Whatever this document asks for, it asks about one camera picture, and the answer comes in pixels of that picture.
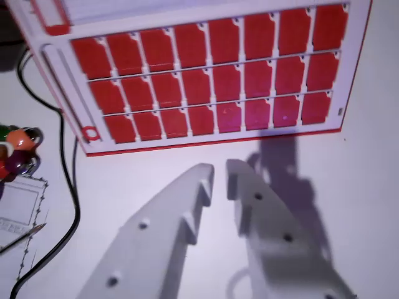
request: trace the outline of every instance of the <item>white plastic part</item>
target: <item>white plastic part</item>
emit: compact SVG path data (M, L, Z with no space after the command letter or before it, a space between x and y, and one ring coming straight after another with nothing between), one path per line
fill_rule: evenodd
M185 145L190 143L203 143L209 141L223 141L231 139L241 138L254 138L259 136L272 136L272 135L283 135L291 133L307 133L314 131L324 130L336 130L341 127L344 112L347 106L347 102L350 95L350 89L352 86L353 76L357 65L357 59L362 46L363 33L367 23L368 12L370 8L370 0L348 0L343 2L345 4L344 11L348 12L347 26L345 31L344 40L341 43L339 49L330 49L326 51L314 51L312 46L312 33L314 32L315 25L315 8L320 5L336 4L333 0L270 0L270 1L258 1L258 0L200 0L200 1L180 1L171 0L162 2L156 0L155 2L150 1L146 3L131 3L131 1L118 0L115 3L107 3L107 1L94 1L94 0L65 0L63 1L64 10L68 15L70 21L70 32L59 36L50 36L43 30L36 14L32 14L32 8L29 2L25 0L7 0L7 4L11 8L11 11L16 18L16 21L21 28L24 37L29 43L29 47L34 54L34 58L38 64L39 70L44 76L48 86L50 87L53 96L60 103L61 108L65 111L67 120L69 121L74 133L79 137L81 141L84 141L84 137L81 133L81 126L78 122L83 123L86 120L90 120L101 139L97 141L91 141L90 143L81 143L84 151L87 154L104 153L111 151L125 151L125 150L138 150L142 148L153 148L159 146L171 146L171 145ZM279 39L279 24L280 24L280 11L285 9L293 9L298 7L309 7L310 10L308 15L310 16L310 31L309 38L307 41L306 52L294 55L279 55L278 39ZM243 52L243 45L245 37L243 38L244 21L243 16L249 14L257 14L261 12L273 13L273 21L275 23L274 31L274 47L272 51L272 57L265 57L257 60L271 61L272 66L272 82L270 90L269 103L271 104L271 110L269 115L269 128L266 130L247 130L244 127L244 121L241 122L241 130L230 132L230 133L218 133L218 119L216 115L216 107L212 106L210 109L214 113L214 134L208 135L192 135L188 134L186 137L179 138L167 138L165 132L162 131L162 139L142 141L139 134L136 134L137 138L135 142L128 143L116 143L111 137L110 130L104 120L95 98L89 88L88 82L104 80L103 78L96 78L87 80L85 74L83 74L80 64L76 58L71 47L71 40L80 39L85 37L98 37L99 39L104 38L109 34L127 32L132 35L132 39L138 42L138 49L140 57L142 59L143 73L142 76L147 76L146 79L150 86L151 97L153 99L153 110L159 110L160 106L156 99L154 88L151 82L150 73L148 69L148 63L145 59L145 53L143 51L143 45L139 35L140 30L151 29L151 28L170 28L169 35L172 36L173 42L173 55L174 70L157 72L157 74L163 72L177 72L181 84L180 73L182 71L180 64L176 61L176 45L175 37L173 32L173 26L178 24L197 23L202 24L199 28L205 34L205 47L206 47L206 65L200 67L187 68L190 69L205 69L208 68L210 83L211 98L210 103L216 103L213 85L213 58L211 55L210 47L210 34L209 24L207 20L222 19L225 17L237 17L237 26L239 27L239 61L229 62L220 65L229 64L241 64L245 59ZM48 66L43 58L42 51L47 46L51 45L54 50L62 53L64 60L67 61L68 75L64 74L63 71L58 72L55 70L55 74L52 74L54 66ZM139 75L126 75L119 76L115 69L115 64L112 61L108 45L104 44L107 51L107 57L112 67L111 77L106 80L119 80L125 77L134 77ZM276 81L276 59L288 56L304 56L305 67L309 65L309 55L322 53L322 52L338 52L340 56L339 68L337 72L336 80L333 84L333 88L330 90L330 94L334 94L331 97L330 113L326 118L325 123L302 125L301 121L297 121L295 126L275 128L273 124L273 109L272 104L276 97L275 81ZM307 92L305 84L305 76L302 81L301 94ZM74 107L74 111L69 109L65 104L65 100L62 98L62 92L57 81L63 82L64 80L72 80L76 85L75 89L78 95L82 98L68 96L68 100L71 106ZM243 89L241 89L241 98L239 99L241 107L245 109L245 101L256 100L257 98L242 98ZM173 108L187 108L185 105L185 99L182 101L181 107ZM190 118L186 117L187 127L190 127ZM162 120L160 119L161 129L163 128Z
M262 177L241 160L228 160L227 172L254 299L356 298Z
M167 185L120 228L79 299L177 297L188 244L196 244L214 169L198 164Z

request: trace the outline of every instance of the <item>black cable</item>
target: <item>black cable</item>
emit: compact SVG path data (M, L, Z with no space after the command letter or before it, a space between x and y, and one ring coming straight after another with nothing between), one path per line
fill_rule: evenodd
M23 43L25 43L25 40L23 40L23 39L10 40L10 41L7 41L7 42L0 42L0 47L5 47L5 46L8 46L8 45L21 45Z
M14 285L11 291L10 299L16 299L18 291L21 289L24 283L26 283L33 275L35 275L38 271L40 271L44 266L46 266L63 248L64 246L68 243L70 238L73 236L75 233L79 221L80 221L80 205L79 205L79 198L76 190L76 151L77 151L77 138L75 139L75 144L74 144L74 151L73 151L73 157L72 157L72 182L71 178L69 176L67 164L65 162L65 152L64 152L64 117L62 116L62 110L47 103L40 97L38 97L26 84L23 70L24 66L26 65L27 61L32 57L29 56L26 61L22 65L22 61L27 53L28 49L24 51L22 54L21 59L18 62L17 65L17 77L19 79L19 82L21 85L26 89L26 92L34 98L36 101L38 101L40 104L44 105L46 108L56 112L60 118L60 130L59 130L59 146L60 146L60 160L61 160L61 165L62 165L62 170L64 172L65 180L67 181L68 189L70 192L70 195L72 197L72 202L74 204L74 209L75 209L75 218L74 221L69 228L69 230L66 232L65 236L55 245L38 263L35 264L24 276L22 276Z

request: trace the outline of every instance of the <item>small hole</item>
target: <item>small hole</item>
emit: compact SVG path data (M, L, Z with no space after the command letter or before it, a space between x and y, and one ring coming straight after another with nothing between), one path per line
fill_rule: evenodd
M291 234L284 234L282 236L282 238L284 239L284 241L286 241L288 243L291 243L294 240L294 238L291 236Z
M148 224L145 223L145 222L141 222L138 225L138 228L141 229L141 230L146 229L147 227L148 227Z
M113 288L114 286L116 286L118 284L118 282L119 282L119 279L117 277L111 276L107 280L107 287Z
M261 200L263 199L262 194L260 194L260 193L258 193L258 192L255 193L254 197L255 197L258 201L261 201Z

